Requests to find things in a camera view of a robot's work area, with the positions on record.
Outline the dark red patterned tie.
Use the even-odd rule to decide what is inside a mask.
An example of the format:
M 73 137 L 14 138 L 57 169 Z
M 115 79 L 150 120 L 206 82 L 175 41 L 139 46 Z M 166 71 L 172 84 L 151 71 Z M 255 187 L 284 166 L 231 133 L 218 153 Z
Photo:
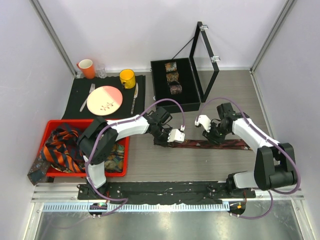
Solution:
M 172 142 L 170 147 L 182 149 L 252 150 L 242 139 L 226 139 L 221 144 L 210 143 L 208 140 L 187 139 L 182 143 Z

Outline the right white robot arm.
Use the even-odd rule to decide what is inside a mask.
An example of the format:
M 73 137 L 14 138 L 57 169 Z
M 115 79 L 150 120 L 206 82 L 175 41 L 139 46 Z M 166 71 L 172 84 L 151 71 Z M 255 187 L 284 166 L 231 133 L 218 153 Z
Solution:
M 255 153 L 253 171 L 232 173 L 228 176 L 226 193 L 233 198 L 244 189 L 260 189 L 284 192 L 282 187 L 292 186 L 288 194 L 299 190 L 301 176 L 295 162 L 294 148 L 289 143 L 281 143 L 259 129 L 241 109 L 233 109 L 234 102 L 217 106 L 219 119 L 210 119 L 199 113 L 195 126 L 203 127 L 203 136 L 212 144 L 221 145 L 228 134 L 239 136 Z

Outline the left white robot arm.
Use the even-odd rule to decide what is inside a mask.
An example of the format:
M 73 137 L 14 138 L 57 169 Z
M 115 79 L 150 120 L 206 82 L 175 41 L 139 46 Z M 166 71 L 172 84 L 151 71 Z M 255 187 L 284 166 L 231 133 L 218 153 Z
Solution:
M 171 114 L 163 107 L 125 119 L 105 120 L 101 116 L 94 119 L 77 140 L 86 163 L 93 153 L 91 162 L 85 169 L 89 194 L 97 200 L 106 195 L 105 162 L 117 141 L 133 135 L 151 134 L 157 145 L 165 147 L 172 130 L 171 126 L 165 128 L 165 125 L 171 119 Z

